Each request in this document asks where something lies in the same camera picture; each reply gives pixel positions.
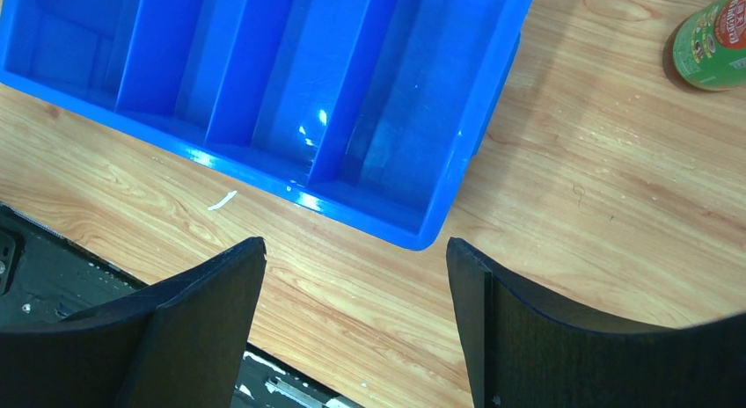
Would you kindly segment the blue plastic divided bin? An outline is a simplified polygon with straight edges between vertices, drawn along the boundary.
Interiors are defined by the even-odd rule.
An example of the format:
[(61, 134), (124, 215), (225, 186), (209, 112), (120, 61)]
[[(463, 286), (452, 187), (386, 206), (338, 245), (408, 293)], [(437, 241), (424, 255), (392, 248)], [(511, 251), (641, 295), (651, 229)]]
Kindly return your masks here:
[(531, 2), (3, 0), (1, 80), (421, 251)]

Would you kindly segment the green label sauce bottle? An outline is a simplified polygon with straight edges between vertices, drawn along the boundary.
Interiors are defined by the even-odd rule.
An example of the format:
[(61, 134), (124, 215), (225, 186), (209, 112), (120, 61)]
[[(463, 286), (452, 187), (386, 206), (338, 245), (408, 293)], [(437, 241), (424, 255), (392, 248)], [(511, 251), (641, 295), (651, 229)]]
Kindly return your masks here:
[(663, 52), (673, 77), (691, 88), (745, 85), (745, 0), (715, 0), (684, 20)]

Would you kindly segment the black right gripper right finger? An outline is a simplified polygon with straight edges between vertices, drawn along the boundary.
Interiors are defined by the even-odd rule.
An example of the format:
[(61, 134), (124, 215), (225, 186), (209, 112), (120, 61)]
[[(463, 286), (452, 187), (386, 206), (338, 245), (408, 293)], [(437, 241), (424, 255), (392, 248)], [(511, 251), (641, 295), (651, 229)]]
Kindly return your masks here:
[(450, 291), (477, 407), (742, 407), (745, 317), (684, 328), (571, 300), (453, 237)]

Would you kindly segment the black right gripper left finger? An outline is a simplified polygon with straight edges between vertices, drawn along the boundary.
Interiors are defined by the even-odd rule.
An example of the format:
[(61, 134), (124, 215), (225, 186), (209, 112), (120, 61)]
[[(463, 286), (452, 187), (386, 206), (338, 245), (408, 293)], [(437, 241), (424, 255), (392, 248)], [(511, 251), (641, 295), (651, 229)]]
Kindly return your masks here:
[(229, 406), (266, 253), (251, 237), (61, 321), (4, 327), (2, 406)]

